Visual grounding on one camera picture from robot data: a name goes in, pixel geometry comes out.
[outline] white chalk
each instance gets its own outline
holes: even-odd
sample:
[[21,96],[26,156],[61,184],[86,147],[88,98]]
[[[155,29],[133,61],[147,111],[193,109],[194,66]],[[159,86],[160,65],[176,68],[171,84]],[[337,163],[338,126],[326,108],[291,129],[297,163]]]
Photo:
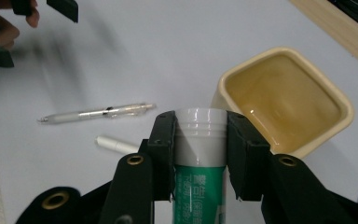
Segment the white chalk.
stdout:
[[107,136],[97,136],[95,138],[95,143],[103,148],[110,149],[122,154],[131,154],[138,152],[139,147],[120,142],[114,138],[107,137]]

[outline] square bowl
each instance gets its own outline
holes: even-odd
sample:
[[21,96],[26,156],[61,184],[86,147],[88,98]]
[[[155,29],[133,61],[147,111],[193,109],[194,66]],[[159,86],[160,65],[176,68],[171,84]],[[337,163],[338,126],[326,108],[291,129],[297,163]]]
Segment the square bowl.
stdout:
[[289,48],[275,48],[228,70],[212,107],[243,114],[274,154],[304,158],[351,124],[351,102],[321,71]]

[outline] green cylindrical container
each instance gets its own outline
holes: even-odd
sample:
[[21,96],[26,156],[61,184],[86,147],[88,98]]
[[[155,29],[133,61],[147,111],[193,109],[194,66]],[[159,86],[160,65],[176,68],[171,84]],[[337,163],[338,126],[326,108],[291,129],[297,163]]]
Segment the green cylindrical container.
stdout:
[[227,112],[190,108],[175,115],[172,223],[225,223]]

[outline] white table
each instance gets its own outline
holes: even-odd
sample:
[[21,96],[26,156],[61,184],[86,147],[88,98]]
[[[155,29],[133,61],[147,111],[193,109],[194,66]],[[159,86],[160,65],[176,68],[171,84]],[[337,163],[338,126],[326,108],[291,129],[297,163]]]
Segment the white table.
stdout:
[[[87,193],[109,181],[122,157],[98,148],[107,134],[148,138],[155,117],[209,106],[220,76],[267,49],[287,46],[319,67],[351,99],[353,124],[312,152],[306,164],[332,191],[358,198],[358,61],[289,1],[86,1],[79,24],[39,3],[38,29],[8,16],[22,33],[16,67],[0,68],[0,185],[7,223],[57,186]],[[40,125],[41,117],[108,105],[156,103],[138,118]],[[156,223],[172,209],[157,203]],[[227,223],[263,223],[259,203],[235,201]]]

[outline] hand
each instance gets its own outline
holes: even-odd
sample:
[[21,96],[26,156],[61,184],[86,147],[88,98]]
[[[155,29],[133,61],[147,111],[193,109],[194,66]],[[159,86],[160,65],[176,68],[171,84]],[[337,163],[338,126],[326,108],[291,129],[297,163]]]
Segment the hand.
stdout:
[[[36,10],[36,0],[31,1],[32,14],[26,17],[26,21],[31,27],[37,27],[39,23],[39,12]],[[0,0],[0,9],[11,8],[10,0]],[[14,45],[14,39],[20,34],[19,29],[13,26],[9,21],[0,16],[0,46],[10,49]]]

